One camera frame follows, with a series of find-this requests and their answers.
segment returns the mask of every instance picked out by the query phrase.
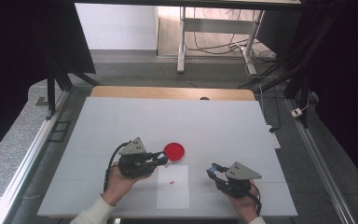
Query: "table leg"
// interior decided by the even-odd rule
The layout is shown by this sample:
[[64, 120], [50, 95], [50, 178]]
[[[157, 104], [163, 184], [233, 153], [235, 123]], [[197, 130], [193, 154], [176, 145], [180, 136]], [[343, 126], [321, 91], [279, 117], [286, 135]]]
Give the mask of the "table leg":
[[255, 66], [252, 62], [251, 50], [255, 40], [255, 34], [257, 33], [258, 26], [260, 25], [260, 21], [263, 16], [263, 13], [264, 11], [260, 11], [258, 16], [256, 17], [253, 31], [249, 35], [248, 44], [246, 45], [246, 48], [242, 50], [243, 58], [245, 59], [246, 66], [248, 68], [250, 76], [255, 76], [257, 74], [257, 72], [255, 71]]
[[177, 73], [182, 74], [185, 72], [185, 20], [186, 20], [186, 8], [181, 8], [180, 25], [181, 25], [181, 36], [178, 52], [178, 67]]

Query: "hand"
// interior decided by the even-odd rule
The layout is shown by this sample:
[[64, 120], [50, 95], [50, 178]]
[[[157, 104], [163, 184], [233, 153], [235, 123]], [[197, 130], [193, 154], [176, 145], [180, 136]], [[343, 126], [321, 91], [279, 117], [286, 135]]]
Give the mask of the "hand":
[[150, 175], [144, 175], [137, 178], [124, 176], [120, 172], [120, 169], [118, 169], [118, 162], [115, 162], [110, 172], [106, 192], [103, 194], [103, 200], [111, 206], [116, 206], [138, 180], [146, 179], [148, 177], [150, 177]]
[[[250, 193], [257, 197], [257, 190], [255, 187], [252, 186]], [[226, 194], [226, 196], [229, 198], [235, 211], [237, 211], [245, 223], [249, 223], [253, 219], [257, 218], [256, 203], [253, 199], [250, 197], [241, 197], [236, 199], [228, 194]]]

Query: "red lid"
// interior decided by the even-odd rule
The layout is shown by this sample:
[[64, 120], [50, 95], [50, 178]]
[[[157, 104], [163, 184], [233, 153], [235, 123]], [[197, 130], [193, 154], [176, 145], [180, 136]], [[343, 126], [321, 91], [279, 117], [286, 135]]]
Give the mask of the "red lid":
[[169, 143], [164, 152], [170, 161], [179, 161], [185, 156], [185, 148], [179, 143]]

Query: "triangular metal plate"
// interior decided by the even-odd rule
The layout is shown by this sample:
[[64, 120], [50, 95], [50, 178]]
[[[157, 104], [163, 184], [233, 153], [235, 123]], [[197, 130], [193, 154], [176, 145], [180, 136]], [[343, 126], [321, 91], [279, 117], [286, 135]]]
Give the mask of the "triangular metal plate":
[[236, 180], [244, 180], [260, 179], [261, 175], [236, 161], [226, 171], [226, 177], [230, 177]]
[[118, 155], [132, 155], [132, 154], [141, 154], [146, 153], [144, 144], [141, 141], [140, 137], [132, 140], [128, 145], [118, 152]]

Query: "white plug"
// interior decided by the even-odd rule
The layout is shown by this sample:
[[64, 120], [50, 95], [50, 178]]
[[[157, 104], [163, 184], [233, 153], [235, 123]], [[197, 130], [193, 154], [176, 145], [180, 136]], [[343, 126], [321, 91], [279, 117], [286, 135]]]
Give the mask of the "white plug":
[[294, 109], [292, 110], [292, 116], [295, 118], [298, 118], [302, 115], [302, 111], [300, 110], [300, 108]]

